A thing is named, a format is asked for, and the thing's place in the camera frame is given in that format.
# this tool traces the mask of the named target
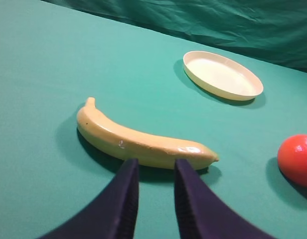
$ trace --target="green fabric backdrop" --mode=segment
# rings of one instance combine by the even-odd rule
[[[47,0],[307,72],[307,0]]]

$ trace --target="toy banana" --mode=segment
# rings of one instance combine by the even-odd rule
[[[79,110],[77,122],[79,132],[94,147],[122,160],[137,158],[140,165],[173,169],[176,159],[184,158],[197,170],[219,161],[200,143],[151,135],[111,121],[96,108],[93,97]]]

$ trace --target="cream plastic plate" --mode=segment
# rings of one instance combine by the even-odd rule
[[[188,77],[201,88],[236,101],[253,99],[263,91],[258,77],[239,63],[206,52],[190,51],[183,57]]]

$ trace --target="red tomato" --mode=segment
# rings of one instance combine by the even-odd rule
[[[278,164],[287,178],[307,187],[307,135],[287,138],[279,149]]]

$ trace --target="banana tip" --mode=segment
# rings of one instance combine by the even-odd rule
[[[86,104],[85,104],[85,106],[86,107],[96,107],[95,106],[95,103],[96,103],[96,100],[95,100],[95,98],[94,97],[89,97],[88,99],[87,99],[87,101],[86,101]]]

